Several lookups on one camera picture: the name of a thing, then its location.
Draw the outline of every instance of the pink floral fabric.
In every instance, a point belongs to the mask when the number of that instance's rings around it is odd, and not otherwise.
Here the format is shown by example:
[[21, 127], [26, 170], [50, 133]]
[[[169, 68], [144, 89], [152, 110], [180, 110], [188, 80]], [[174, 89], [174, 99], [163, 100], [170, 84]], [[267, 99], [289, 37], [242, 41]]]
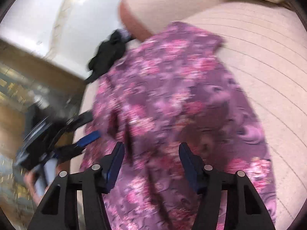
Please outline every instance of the pink floral fabric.
[[[276, 192], [261, 124], [233, 75], [216, 58], [222, 39], [172, 23], [130, 50], [100, 78], [86, 133], [81, 170], [109, 154], [117, 141], [125, 159], [115, 188], [104, 196], [113, 230], [191, 229], [199, 204], [184, 178], [181, 142], [218, 170], [246, 172], [273, 221]], [[224, 228], [223, 194], [218, 230]]]

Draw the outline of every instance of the skin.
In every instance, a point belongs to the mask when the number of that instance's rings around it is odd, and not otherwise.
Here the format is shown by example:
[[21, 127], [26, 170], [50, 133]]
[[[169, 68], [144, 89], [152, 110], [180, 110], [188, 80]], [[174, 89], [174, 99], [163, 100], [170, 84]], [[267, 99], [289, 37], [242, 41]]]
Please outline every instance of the skin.
[[[61, 163], [56, 167], [56, 175], [58, 175], [61, 171], [65, 170], [69, 173], [70, 162]], [[24, 182], [29, 189], [29, 192], [33, 198], [34, 203], [38, 206], [43, 197], [38, 196], [35, 192], [34, 184], [36, 182], [35, 173], [32, 171], [28, 171], [24, 176]]]

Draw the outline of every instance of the grey handle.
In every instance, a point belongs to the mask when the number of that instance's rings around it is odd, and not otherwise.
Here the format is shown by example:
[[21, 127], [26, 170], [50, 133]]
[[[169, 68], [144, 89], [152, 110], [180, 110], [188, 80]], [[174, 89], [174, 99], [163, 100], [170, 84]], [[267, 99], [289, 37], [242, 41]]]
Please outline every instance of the grey handle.
[[[53, 182], [54, 178], [56, 177], [57, 163], [58, 160], [56, 158], [51, 158], [44, 165], [44, 172], [48, 186]], [[40, 197], [44, 196], [46, 185], [41, 176], [39, 176], [36, 183], [34, 184], [34, 188], [38, 196]]]

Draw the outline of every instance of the metal screw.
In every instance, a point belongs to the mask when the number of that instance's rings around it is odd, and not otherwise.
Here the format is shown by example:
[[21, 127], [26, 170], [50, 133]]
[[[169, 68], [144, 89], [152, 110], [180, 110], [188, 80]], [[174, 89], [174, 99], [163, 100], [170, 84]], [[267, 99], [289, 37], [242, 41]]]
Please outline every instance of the metal screw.
[[245, 173], [244, 173], [244, 171], [242, 171], [242, 170], [239, 170], [239, 171], [237, 172], [237, 174], [238, 174], [238, 176], [240, 176], [240, 177], [244, 177], [244, 176], [245, 176]]
[[60, 173], [59, 173], [59, 176], [60, 177], [65, 177], [67, 175], [67, 172], [66, 171], [61, 171]]
[[100, 165], [99, 164], [94, 164], [92, 166], [92, 170], [99, 170], [100, 169]]
[[211, 165], [209, 165], [209, 164], [206, 164], [204, 166], [204, 169], [207, 170], [207, 171], [210, 171], [210, 170], [213, 170], [213, 167]]
[[73, 120], [74, 120], [73, 118], [71, 118], [70, 120], [68, 120], [67, 123], [66, 123], [66, 125], [71, 124], [71, 123], [73, 122]]

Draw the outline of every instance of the black clamp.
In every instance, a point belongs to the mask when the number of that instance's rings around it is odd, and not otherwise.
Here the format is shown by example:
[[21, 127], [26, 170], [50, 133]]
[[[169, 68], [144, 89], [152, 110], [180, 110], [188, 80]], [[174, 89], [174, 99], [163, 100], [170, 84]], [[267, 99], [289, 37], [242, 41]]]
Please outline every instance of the black clamp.
[[103, 41], [96, 55], [88, 63], [88, 69], [92, 74], [85, 80], [86, 84], [94, 82], [101, 75], [106, 74], [113, 66], [114, 62], [125, 54], [125, 43], [130, 39], [124, 39], [119, 30], [115, 30], [109, 40]]
[[179, 157], [190, 186], [203, 195], [192, 230], [216, 229], [222, 190], [227, 190], [224, 230], [275, 230], [262, 199], [243, 171], [219, 172], [205, 165], [186, 143], [180, 144]]
[[125, 155], [117, 142], [111, 154], [81, 173], [62, 171], [44, 195], [28, 230], [79, 230], [77, 190], [82, 190], [87, 230], [111, 230], [101, 194], [114, 187]]
[[27, 135], [22, 149], [16, 155], [14, 165], [36, 173], [37, 181], [34, 188], [39, 196], [44, 195], [46, 187], [54, 180], [56, 166], [80, 155], [88, 144], [100, 137], [100, 134], [94, 131], [72, 145], [56, 148], [55, 144], [65, 132], [74, 132], [92, 120], [93, 115], [90, 111], [69, 120], [46, 117]]

